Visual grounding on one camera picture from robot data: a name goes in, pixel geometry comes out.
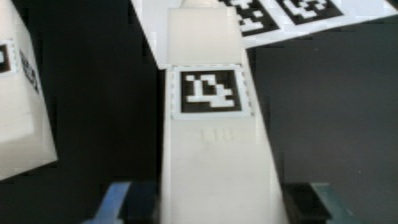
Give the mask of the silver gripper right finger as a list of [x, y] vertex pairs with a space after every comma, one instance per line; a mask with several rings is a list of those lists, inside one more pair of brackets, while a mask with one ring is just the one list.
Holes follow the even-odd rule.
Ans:
[[289, 224], [355, 224], [329, 183], [286, 183], [282, 196]]

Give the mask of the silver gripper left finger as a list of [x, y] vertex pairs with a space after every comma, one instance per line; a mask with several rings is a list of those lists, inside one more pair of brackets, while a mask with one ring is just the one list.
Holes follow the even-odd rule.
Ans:
[[153, 181], [114, 182], [94, 217], [82, 224], [158, 224], [156, 193]]

